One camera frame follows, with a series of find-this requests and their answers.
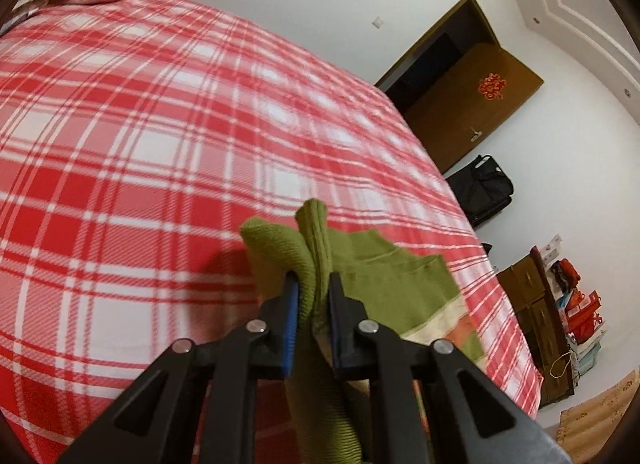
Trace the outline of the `grey patterned pillow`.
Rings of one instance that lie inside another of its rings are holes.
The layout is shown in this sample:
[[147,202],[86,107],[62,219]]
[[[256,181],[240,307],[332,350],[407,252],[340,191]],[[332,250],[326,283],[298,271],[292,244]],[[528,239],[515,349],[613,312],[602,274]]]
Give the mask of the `grey patterned pillow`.
[[5,35],[25,20],[34,16],[49,0],[18,0],[9,15],[1,21],[0,35]]

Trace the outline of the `black folded stroller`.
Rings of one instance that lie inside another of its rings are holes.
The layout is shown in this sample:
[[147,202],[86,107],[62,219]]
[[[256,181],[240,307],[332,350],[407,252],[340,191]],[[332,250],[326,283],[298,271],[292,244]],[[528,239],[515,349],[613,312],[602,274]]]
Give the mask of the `black folded stroller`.
[[511,202],[512,180],[491,155],[478,155],[446,178],[462,212],[473,228],[499,214]]

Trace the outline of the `red items on dresser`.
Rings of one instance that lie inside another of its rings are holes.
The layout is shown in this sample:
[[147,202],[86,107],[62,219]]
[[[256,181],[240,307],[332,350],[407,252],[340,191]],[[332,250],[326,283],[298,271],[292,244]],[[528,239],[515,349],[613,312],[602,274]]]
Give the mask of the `red items on dresser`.
[[555,235],[538,252],[567,343],[567,349],[552,363],[551,375],[557,380],[570,376],[577,387],[580,378],[596,365],[608,327],[600,314],[600,295],[580,289],[582,276],[562,254],[562,243],[562,237]]

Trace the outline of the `beige floor mat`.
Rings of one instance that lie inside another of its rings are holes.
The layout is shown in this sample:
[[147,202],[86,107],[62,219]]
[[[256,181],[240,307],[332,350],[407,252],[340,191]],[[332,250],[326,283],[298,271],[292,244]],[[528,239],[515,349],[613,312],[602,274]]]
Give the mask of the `beige floor mat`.
[[600,395],[561,413],[556,442],[574,463],[591,463],[630,408],[639,389],[634,369]]

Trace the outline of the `brown wooden dresser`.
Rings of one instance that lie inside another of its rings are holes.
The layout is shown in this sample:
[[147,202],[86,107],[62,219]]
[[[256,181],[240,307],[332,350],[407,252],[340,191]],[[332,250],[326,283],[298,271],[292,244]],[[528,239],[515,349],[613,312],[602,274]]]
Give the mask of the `brown wooden dresser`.
[[558,402],[575,392],[570,369],[570,346],[541,255],[536,247],[497,275],[509,297],[535,366],[544,379],[540,406]]

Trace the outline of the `red door decoration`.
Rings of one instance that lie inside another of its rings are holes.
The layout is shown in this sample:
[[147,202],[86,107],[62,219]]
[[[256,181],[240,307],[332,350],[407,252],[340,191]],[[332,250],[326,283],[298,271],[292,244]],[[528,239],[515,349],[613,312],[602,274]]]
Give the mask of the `red door decoration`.
[[489,73],[478,82],[477,91],[487,100],[503,99],[508,81],[498,73]]

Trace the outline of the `red plaid bed sheet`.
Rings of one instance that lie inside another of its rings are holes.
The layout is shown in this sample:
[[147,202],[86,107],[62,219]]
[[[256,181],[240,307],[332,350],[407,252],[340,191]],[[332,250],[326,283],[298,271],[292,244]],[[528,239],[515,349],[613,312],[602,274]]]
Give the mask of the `red plaid bed sheet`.
[[52,463],[173,340],[257,310],[239,230],[317,198],[446,259],[490,378],[541,377],[446,180],[386,96],[188,0],[43,9],[1,40],[1,411]]

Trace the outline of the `brown wooden door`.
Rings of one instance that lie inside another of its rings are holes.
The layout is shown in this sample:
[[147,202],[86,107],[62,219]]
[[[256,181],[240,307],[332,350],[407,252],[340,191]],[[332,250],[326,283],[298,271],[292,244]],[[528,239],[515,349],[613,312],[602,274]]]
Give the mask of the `brown wooden door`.
[[[498,73],[508,81],[503,99],[487,100],[480,79]],[[445,173],[485,140],[544,84],[532,69],[498,45],[471,48],[405,113],[414,136]]]

